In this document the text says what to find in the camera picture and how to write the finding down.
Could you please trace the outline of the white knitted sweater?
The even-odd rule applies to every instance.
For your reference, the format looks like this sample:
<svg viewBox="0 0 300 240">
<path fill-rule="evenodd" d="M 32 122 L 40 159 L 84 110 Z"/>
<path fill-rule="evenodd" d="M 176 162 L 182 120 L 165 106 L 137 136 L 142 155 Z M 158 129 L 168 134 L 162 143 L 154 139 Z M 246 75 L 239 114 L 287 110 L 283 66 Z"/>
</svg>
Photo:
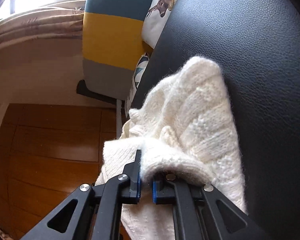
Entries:
<svg viewBox="0 0 300 240">
<path fill-rule="evenodd" d="M 123 205 L 121 215 L 131 239 L 174 239 L 171 207 L 152 201 L 150 182 L 160 172 L 175 173 L 192 185 L 212 184 L 246 210 L 238 135 L 217 63 L 190 58 L 129 116 L 121 137 L 104 144 L 96 183 L 121 174 L 141 150 L 141 199 L 137 205 Z"/>
</svg>

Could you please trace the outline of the geometric pattern pillow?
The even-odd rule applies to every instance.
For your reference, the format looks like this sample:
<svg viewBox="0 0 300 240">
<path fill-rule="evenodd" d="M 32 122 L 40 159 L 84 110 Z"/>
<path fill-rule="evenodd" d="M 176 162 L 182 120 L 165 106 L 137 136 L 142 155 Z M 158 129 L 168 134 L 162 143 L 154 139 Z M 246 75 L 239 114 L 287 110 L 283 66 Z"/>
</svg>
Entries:
<svg viewBox="0 0 300 240">
<path fill-rule="evenodd" d="M 138 63 L 136 65 L 136 68 L 133 73 L 132 85 L 130 87 L 129 95 L 127 96 L 127 98 L 125 100 L 126 117 L 128 116 L 129 110 L 131 109 L 131 105 L 132 105 L 134 96 L 136 94 L 136 91 L 138 89 L 138 86 L 140 84 L 141 78 L 147 67 L 148 62 L 149 62 L 149 54 L 148 53 L 142 54 L 138 60 Z"/>
</svg>

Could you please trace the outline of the black leather table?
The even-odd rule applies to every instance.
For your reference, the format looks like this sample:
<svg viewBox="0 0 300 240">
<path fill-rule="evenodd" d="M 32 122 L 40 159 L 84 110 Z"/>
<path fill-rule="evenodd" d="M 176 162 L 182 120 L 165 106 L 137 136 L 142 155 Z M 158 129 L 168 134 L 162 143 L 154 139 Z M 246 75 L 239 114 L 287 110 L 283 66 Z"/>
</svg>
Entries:
<svg viewBox="0 0 300 240">
<path fill-rule="evenodd" d="M 300 239 L 298 11 L 290 0 L 177 0 L 132 106 L 195 55 L 222 69 L 249 216 L 273 239 Z"/>
</svg>

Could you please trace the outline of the beige curtain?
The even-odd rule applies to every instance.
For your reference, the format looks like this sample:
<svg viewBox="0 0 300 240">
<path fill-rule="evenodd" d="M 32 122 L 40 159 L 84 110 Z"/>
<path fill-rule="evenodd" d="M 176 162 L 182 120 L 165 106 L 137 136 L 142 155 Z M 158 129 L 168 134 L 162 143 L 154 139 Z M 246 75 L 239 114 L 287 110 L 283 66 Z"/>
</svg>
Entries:
<svg viewBox="0 0 300 240">
<path fill-rule="evenodd" d="M 0 20 L 0 50 L 29 40 L 81 38 L 83 10 L 41 7 Z"/>
</svg>

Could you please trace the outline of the white deer print pillow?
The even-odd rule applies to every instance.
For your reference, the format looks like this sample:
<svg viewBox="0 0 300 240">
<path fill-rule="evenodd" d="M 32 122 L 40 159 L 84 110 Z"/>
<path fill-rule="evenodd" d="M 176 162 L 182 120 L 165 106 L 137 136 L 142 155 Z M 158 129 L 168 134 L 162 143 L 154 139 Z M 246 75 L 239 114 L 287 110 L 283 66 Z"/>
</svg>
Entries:
<svg viewBox="0 0 300 240">
<path fill-rule="evenodd" d="M 177 0 L 152 0 L 142 27 L 142 39 L 155 48 Z"/>
</svg>

